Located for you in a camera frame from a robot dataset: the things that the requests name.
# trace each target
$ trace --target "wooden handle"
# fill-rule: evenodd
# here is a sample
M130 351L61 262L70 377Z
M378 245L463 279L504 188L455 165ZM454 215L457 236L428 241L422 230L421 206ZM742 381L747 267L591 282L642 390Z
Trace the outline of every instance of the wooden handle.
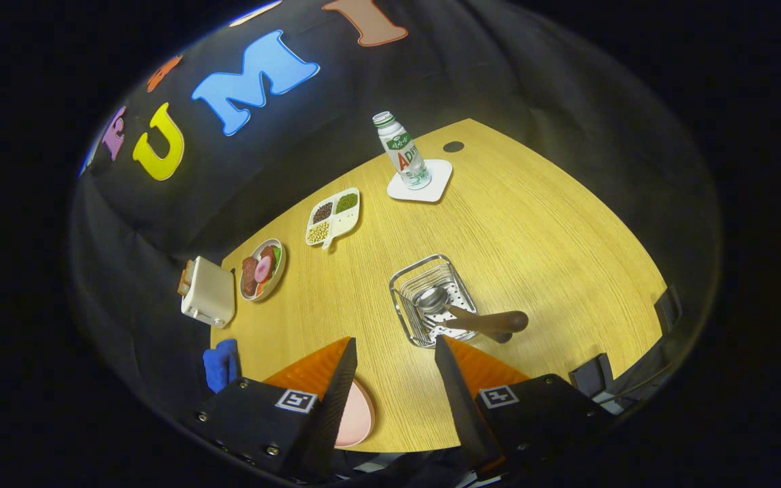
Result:
M519 310L512 312L490 313L489 315L475 315L472 312L459 308L459 306L446 305L447 311L453 313L456 319L447 321L446 327L465 329L469 331L497 331L497 333L516 333L523 331L529 325L529 316Z

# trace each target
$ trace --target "pink letter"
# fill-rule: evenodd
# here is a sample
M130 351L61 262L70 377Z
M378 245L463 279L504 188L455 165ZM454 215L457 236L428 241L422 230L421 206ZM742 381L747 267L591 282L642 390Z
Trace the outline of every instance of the pink letter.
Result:
M124 113L125 107L120 108L114 116L114 120L108 125L108 129L104 131L104 136L102 136L102 142L104 142L104 145L108 147L108 150L111 152L111 161L117 160L119 148L122 147L123 136L120 136L119 134L122 132L122 114Z

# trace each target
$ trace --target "letter m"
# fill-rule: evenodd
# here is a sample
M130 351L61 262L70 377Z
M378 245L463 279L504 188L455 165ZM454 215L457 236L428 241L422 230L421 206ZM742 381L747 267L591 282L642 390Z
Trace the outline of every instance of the letter m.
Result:
M282 31L274 30L248 45L243 52L243 72L213 73L192 92L192 100L207 102L221 119L225 136L233 136L249 121L246 108L237 108L232 100L263 107L264 81L270 80L270 93L282 95L319 72L316 62L304 62L282 43Z

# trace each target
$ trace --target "bottle cap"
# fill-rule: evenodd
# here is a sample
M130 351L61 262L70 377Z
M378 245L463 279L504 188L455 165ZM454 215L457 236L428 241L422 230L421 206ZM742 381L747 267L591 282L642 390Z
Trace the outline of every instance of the bottle cap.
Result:
M388 112L387 110L377 115L372 115L372 123L374 123L376 127L382 127L392 123L394 120L396 119L394 119L391 112Z

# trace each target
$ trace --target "hole in table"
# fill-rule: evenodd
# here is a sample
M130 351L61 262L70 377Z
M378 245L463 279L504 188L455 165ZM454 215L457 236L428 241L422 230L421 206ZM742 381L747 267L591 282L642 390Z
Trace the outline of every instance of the hole in table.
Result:
M442 149L444 149L447 153L455 153L458 152L460 149L465 148L466 145L459 141L451 141L448 142Z

